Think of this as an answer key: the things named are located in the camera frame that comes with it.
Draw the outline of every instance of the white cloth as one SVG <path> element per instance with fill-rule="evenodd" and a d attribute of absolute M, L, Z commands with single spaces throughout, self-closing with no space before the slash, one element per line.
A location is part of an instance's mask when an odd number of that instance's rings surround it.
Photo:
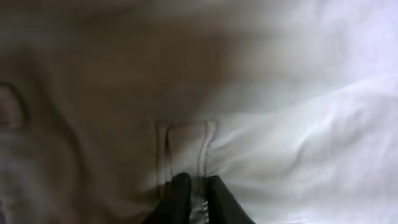
<path fill-rule="evenodd" d="M 39 51 L 42 86 L 78 142 L 60 164 L 79 176 L 41 215 L 77 222 L 68 198 L 79 197 L 85 223 L 139 223 L 188 172 L 192 223 L 204 221 L 204 175 L 220 175 L 258 224 L 392 223 L 397 10 L 151 1 L 81 23 L 74 48 Z"/>

